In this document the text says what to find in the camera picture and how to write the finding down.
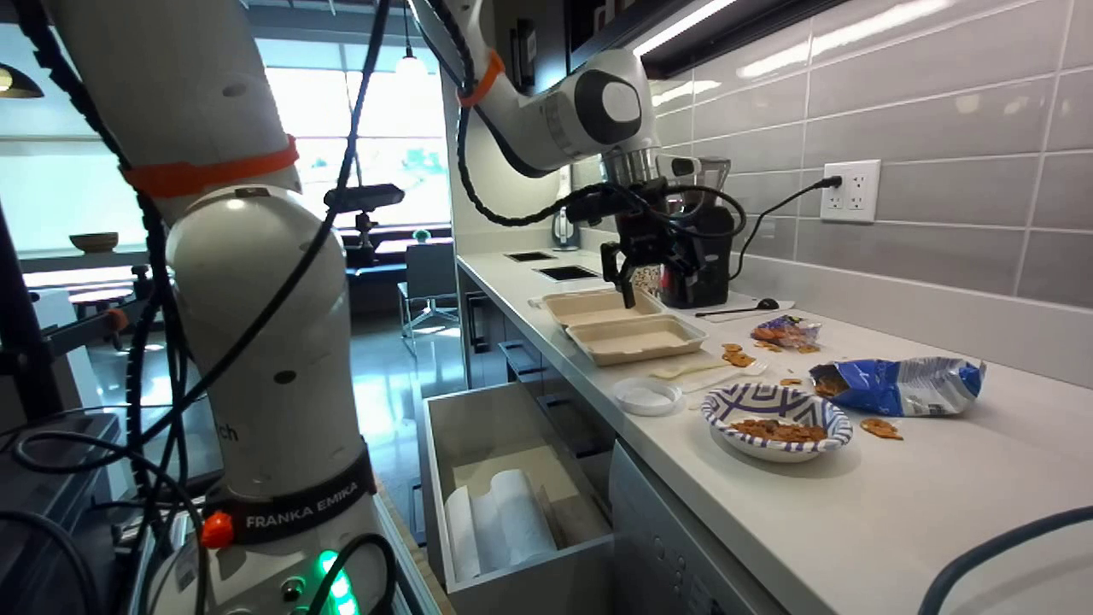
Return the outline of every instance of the tile backsplash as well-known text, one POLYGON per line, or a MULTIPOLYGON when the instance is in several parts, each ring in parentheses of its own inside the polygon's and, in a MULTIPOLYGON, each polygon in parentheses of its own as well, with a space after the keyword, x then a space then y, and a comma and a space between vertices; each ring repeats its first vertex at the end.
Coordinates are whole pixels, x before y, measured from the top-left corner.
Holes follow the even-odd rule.
POLYGON ((747 211, 881 158, 873 226, 773 216, 753 252, 1093 307, 1093 0, 849 0, 653 91, 665 158, 747 211))

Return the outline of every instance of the electrical outlet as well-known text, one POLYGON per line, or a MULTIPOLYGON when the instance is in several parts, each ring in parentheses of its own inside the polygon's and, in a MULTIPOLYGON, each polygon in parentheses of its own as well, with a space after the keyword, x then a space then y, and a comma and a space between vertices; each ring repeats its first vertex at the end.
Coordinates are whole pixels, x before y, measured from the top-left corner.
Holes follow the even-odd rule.
POLYGON ((828 224, 873 224, 881 162, 838 162, 822 166, 822 177, 844 177, 839 189, 822 189, 821 218, 828 224))

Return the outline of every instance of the plate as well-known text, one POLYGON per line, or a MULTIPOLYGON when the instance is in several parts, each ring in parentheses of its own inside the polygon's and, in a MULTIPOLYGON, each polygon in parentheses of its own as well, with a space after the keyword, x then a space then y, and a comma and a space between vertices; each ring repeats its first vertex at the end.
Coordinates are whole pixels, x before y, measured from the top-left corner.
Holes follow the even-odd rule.
POLYGON ((613 401, 620 409, 639 416, 659 416, 675 409, 674 391, 655 380, 625 380, 613 388, 613 401))
POLYGON ((849 446, 855 439, 855 425, 839 408, 791 388, 729 383, 729 388, 710 391, 703 398, 703 416, 717 446, 747 458, 774 462, 774 466, 816 462, 849 446), (736 425, 744 422, 821 429, 822 439, 782 442, 782 439, 744 435, 736 431, 736 425))

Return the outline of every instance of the orange band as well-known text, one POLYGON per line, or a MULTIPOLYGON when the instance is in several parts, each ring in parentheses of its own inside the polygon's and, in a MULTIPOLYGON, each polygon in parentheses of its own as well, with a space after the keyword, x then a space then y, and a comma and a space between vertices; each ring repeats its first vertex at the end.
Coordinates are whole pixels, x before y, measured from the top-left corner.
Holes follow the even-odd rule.
POLYGON ((183 196, 202 196, 223 186, 243 186, 258 176, 275 176, 292 162, 296 162, 296 139, 288 136, 288 148, 273 153, 239 158, 239 162, 205 166, 205 167, 151 166, 151 167, 127 171, 127 180, 151 197, 183 197, 183 196))
POLYGON ((477 107, 489 89, 504 77, 504 62, 498 56, 489 56, 486 77, 473 81, 473 89, 460 101, 465 111, 477 107))

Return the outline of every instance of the kitchen counter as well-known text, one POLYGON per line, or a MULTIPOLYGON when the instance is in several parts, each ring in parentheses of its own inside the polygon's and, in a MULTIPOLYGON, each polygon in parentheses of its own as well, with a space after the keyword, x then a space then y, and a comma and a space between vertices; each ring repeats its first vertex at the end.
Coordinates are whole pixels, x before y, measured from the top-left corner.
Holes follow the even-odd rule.
MULTIPOLYGON (((917 611, 928 581, 957 554, 1029 519, 1093 506, 1093 391, 1005 367, 986 369, 965 416, 895 422, 904 442, 857 431, 847 447, 813 466, 761 466, 724 451, 694 401, 665 416, 632 416, 611 391, 685 358, 594 369, 539 304, 544 295, 603 289, 597 277, 556 283, 535 273, 567 262, 597 271, 594 252, 539 262, 460 255, 465 277, 789 611, 917 611)), ((682 322, 703 333, 710 357, 741 341, 768 367, 768 380, 805 376, 828 358, 951 357, 808 316, 805 304, 791 316, 821 326, 822 352, 753 350, 747 333, 773 316, 682 322)), ((947 611, 1090 611, 1090 573, 1093 524, 1070 525, 965 573, 947 611)))
POLYGON ((129 271, 135 262, 148 262, 140 245, 118 245, 111 252, 78 252, 78 251, 28 251, 19 252, 25 273, 44 273, 44 271, 129 271))

